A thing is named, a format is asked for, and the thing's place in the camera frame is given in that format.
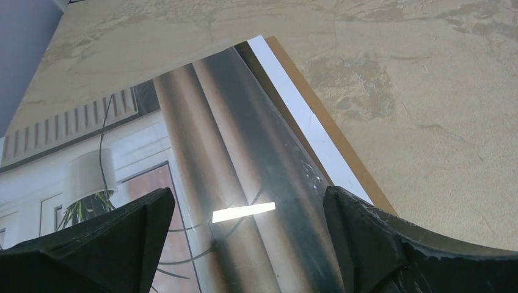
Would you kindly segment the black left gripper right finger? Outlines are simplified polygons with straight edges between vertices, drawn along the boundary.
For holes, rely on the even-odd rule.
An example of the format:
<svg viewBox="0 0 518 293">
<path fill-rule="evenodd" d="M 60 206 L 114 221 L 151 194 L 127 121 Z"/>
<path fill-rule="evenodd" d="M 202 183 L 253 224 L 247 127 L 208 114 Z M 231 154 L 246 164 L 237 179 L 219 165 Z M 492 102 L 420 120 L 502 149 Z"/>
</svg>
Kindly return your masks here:
<svg viewBox="0 0 518 293">
<path fill-rule="evenodd" d="M 346 292 L 516 292 L 517 252 L 453 239 L 342 187 L 323 198 Z"/>
</svg>

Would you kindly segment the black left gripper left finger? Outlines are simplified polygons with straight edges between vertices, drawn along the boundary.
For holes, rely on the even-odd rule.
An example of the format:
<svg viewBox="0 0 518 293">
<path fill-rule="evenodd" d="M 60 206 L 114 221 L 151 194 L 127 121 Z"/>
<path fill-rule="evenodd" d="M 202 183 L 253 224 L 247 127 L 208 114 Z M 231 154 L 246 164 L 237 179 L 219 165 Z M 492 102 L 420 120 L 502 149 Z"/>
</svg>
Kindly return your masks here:
<svg viewBox="0 0 518 293">
<path fill-rule="evenodd" d="M 175 199 L 156 189 L 1 252 L 2 292 L 149 292 Z"/>
</svg>

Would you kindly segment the glossy photo print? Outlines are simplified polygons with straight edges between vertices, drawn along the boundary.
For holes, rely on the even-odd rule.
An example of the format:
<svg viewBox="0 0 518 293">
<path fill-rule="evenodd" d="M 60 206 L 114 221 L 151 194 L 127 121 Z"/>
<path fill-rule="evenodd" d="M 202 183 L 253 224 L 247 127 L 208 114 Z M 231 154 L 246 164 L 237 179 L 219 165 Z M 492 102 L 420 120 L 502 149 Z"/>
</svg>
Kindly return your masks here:
<svg viewBox="0 0 518 293">
<path fill-rule="evenodd" d="M 1 250 L 169 189 L 144 292 L 343 292 L 327 186 L 366 195 L 262 37 L 1 139 Z"/>
</svg>

